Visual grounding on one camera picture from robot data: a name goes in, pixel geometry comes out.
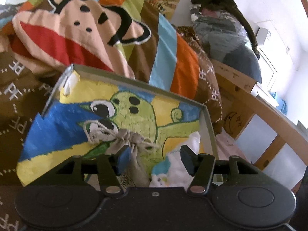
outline monkey face print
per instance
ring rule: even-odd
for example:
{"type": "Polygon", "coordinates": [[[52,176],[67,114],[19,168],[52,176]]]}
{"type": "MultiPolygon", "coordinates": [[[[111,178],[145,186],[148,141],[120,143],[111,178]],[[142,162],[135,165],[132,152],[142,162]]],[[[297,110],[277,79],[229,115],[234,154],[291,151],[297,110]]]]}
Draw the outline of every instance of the monkey face print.
{"type": "Polygon", "coordinates": [[[50,11],[22,11],[12,20],[32,56],[58,70],[76,63],[135,78],[121,47],[148,41],[151,31],[145,23],[134,20],[121,6],[95,0],[48,3],[50,11]]]}

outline screw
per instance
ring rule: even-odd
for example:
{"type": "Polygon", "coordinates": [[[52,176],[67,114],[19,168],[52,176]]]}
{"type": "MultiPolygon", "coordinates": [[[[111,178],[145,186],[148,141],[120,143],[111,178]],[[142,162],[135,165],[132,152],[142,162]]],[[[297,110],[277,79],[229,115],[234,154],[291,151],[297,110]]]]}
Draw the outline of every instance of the screw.
{"type": "Polygon", "coordinates": [[[205,192],[205,188],[203,186],[192,186],[190,191],[194,194],[202,194],[205,192]]]}
{"type": "Polygon", "coordinates": [[[121,192],[121,189],[118,186],[109,186],[106,188],[108,194],[117,194],[121,192]]]}

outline bag strap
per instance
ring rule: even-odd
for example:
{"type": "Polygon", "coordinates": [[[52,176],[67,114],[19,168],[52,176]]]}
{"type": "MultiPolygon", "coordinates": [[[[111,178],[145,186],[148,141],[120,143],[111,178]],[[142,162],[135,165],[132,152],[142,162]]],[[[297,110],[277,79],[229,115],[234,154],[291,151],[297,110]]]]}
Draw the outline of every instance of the bag strap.
{"type": "Polygon", "coordinates": [[[235,18],[240,22],[240,24],[247,31],[249,40],[252,44],[252,50],[254,51],[257,58],[260,58],[260,53],[257,49],[258,43],[256,37],[254,35],[254,31],[252,30],[250,24],[247,22],[241,11],[238,9],[237,4],[234,0],[191,0],[192,4],[201,4],[200,12],[202,12],[203,8],[217,11],[217,10],[225,10],[231,15],[235,16],[235,18]]]}

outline yellow paint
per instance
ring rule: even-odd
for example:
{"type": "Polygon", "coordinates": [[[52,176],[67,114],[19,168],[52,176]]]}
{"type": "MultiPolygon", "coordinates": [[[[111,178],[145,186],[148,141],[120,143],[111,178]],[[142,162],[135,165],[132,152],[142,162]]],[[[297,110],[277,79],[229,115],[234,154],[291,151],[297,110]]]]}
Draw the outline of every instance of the yellow paint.
{"type": "Polygon", "coordinates": [[[177,108],[179,103],[179,101],[167,97],[154,97],[151,104],[154,108],[157,126],[172,123],[171,110],[177,108]]]}
{"type": "Polygon", "coordinates": [[[69,96],[65,97],[61,89],[59,101],[61,103],[82,103],[109,100],[118,91],[118,87],[113,84],[80,79],[69,96]]]}
{"type": "Polygon", "coordinates": [[[73,155],[85,155],[94,146],[89,143],[82,143],[74,145],[71,149],[55,151],[47,155],[33,157],[31,160],[24,160],[17,165],[17,175],[24,185],[28,185],[67,158],[73,155]]]}
{"type": "Polygon", "coordinates": [[[198,154],[203,154],[203,153],[204,153],[203,144],[200,142],[200,149],[199,149],[199,153],[198,154]]]}
{"type": "Polygon", "coordinates": [[[184,141],[188,140],[188,137],[174,137],[168,138],[165,142],[163,155],[166,157],[168,152],[171,152],[177,145],[183,143],[184,141]]]}

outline white fabric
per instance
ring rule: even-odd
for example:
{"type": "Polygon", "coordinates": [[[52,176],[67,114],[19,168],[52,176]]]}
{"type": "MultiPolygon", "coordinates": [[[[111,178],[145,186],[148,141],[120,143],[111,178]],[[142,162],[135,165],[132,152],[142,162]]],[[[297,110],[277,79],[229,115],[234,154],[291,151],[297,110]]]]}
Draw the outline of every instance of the white fabric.
{"type": "Polygon", "coordinates": [[[195,154],[200,149],[200,134],[194,132],[189,138],[179,144],[174,150],[167,153],[166,159],[152,169],[152,181],[150,187],[189,187],[193,180],[181,161],[181,146],[187,145],[195,154]]]}

